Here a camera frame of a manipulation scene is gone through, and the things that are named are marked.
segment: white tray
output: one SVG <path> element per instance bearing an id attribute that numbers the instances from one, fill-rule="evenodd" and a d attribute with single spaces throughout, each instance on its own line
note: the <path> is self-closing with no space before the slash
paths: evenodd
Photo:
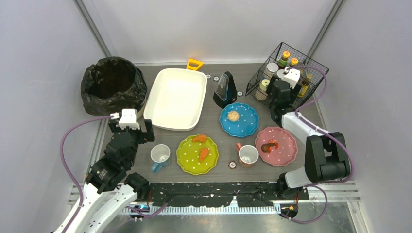
<path id="1" fill-rule="evenodd" d="M 144 118 L 163 129 L 189 131 L 199 121 L 207 77 L 189 69 L 160 71 L 144 110 Z"/>

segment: polka dot plate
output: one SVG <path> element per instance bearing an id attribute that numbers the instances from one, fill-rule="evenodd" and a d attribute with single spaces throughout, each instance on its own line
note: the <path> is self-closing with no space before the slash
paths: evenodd
<path id="1" fill-rule="evenodd" d="M 180 142 L 176 151 L 177 163 L 184 172 L 192 175 L 206 174 L 216 166 L 219 158 L 218 146 L 210 137 L 207 137 L 206 142 L 192 142 L 196 136 L 191 135 Z M 199 162 L 200 150 L 203 147 L 209 148 L 209 155 Z"/>
<path id="2" fill-rule="evenodd" d="M 275 146 L 269 153 L 262 151 L 262 145 L 269 143 L 269 140 L 276 140 L 279 147 Z M 263 161 L 273 166 L 286 166 L 295 160 L 297 155 L 296 139 L 291 133 L 279 127 L 268 127 L 257 134 L 255 146 L 259 151 L 259 155 Z"/>
<path id="3" fill-rule="evenodd" d="M 232 122 L 227 119 L 230 111 L 239 113 L 239 120 Z M 229 135 L 235 137 L 246 137 L 252 135 L 259 127 L 259 116 L 256 110 L 245 103 L 229 104 L 220 112 L 219 122 L 222 129 Z"/>

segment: white wall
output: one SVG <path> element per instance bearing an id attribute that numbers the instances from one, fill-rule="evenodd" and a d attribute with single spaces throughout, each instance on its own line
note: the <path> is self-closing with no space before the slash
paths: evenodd
<path id="1" fill-rule="evenodd" d="M 72 188 L 60 139 L 91 118 L 80 81 L 103 53 L 71 0 L 1 1 L 0 9 L 0 232 L 51 232 L 67 214 Z M 85 125 L 67 140 L 66 160 L 79 180 L 96 129 Z"/>
<path id="2" fill-rule="evenodd" d="M 314 56 L 330 68 L 319 104 L 354 156 L 374 233 L 412 227 L 411 11 L 411 1 L 346 1 Z"/>
<path id="3" fill-rule="evenodd" d="M 262 62 L 280 42 L 307 52 L 332 0 L 91 0 L 109 48 L 134 63 Z"/>

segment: red mug handle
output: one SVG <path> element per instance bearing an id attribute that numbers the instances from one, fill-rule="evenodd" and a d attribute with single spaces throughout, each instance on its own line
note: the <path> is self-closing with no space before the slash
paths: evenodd
<path id="1" fill-rule="evenodd" d="M 240 149 L 242 148 L 242 145 L 238 142 L 236 143 L 236 150 L 239 152 Z"/>

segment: green plate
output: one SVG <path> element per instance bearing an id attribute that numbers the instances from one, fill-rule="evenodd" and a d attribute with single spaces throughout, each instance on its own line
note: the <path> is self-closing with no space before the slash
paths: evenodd
<path id="1" fill-rule="evenodd" d="M 184 172 L 192 175 L 206 174 L 216 166 L 218 146 L 210 137 L 207 137 L 206 142 L 192 142 L 196 136 L 191 135 L 179 144 L 176 150 L 177 163 Z M 209 148 L 209 155 L 203 162 L 199 162 L 200 149 L 203 147 Z"/>

